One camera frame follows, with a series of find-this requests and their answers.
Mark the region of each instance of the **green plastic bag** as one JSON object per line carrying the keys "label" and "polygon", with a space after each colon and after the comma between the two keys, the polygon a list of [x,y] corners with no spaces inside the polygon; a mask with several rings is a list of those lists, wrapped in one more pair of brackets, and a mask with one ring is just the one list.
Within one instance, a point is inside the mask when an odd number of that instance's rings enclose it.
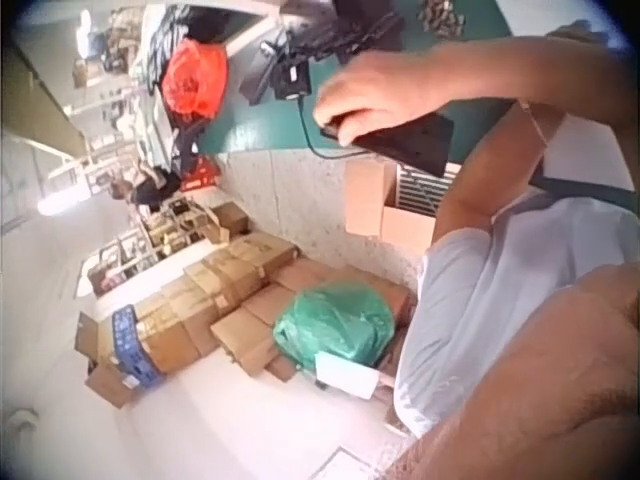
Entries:
{"label": "green plastic bag", "polygon": [[318,352],[372,366],[394,326],[389,306],[368,285],[328,285],[296,296],[273,336],[281,351],[315,372]]}

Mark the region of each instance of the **person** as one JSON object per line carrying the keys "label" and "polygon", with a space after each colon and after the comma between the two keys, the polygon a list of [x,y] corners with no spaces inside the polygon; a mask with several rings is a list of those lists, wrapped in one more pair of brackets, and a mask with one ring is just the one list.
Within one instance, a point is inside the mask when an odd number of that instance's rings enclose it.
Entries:
{"label": "person", "polygon": [[180,177],[175,172],[167,172],[162,167],[149,167],[141,160],[136,170],[142,177],[137,185],[115,178],[109,186],[109,193],[114,200],[125,200],[132,205],[146,205],[151,212],[160,210],[160,205],[180,190]]}
{"label": "person", "polygon": [[637,454],[638,218],[528,186],[565,114],[609,125],[640,186],[637,84],[586,26],[366,53],[319,92],[314,118],[342,117],[343,145],[514,100],[439,205],[394,393],[416,441],[385,478],[617,478]]}

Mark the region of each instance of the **red plastic bag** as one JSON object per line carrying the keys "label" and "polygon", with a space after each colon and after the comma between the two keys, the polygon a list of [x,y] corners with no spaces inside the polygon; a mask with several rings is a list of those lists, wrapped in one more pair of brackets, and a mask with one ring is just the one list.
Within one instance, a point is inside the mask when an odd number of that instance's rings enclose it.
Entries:
{"label": "red plastic bag", "polygon": [[171,110],[182,115],[214,118],[227,85],[227,52],[185,38],[169,61],[162,95]]}

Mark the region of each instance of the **black shirt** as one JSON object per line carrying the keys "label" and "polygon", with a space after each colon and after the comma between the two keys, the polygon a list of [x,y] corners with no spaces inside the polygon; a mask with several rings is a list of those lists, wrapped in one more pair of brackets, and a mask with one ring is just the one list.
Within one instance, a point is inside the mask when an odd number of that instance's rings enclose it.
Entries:
{"label": "black shirt", "polygon": [[136,205],[148,205],[149,207],[159,207],[162,202],[180,190],[180,177],[174,172],[167,172],[161,167],[153,167],[153,170],[167,183],[162,188],[157,188],[153,178],[147,178],[136,185],[131,195],[131,201]]}

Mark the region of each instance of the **white shirt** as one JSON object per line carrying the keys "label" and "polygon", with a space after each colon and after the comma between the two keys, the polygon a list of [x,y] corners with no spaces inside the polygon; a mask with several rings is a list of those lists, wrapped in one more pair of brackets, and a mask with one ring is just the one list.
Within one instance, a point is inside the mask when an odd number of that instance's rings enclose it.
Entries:
{"label": "white shirt", "polygon": [[461,406],[554,291],[596,267],[638,260],[638,219],[589,198],[538,194],[498,215],[492,235],[445,235],[424,259],[396,379],[398,417],[421,437]]}

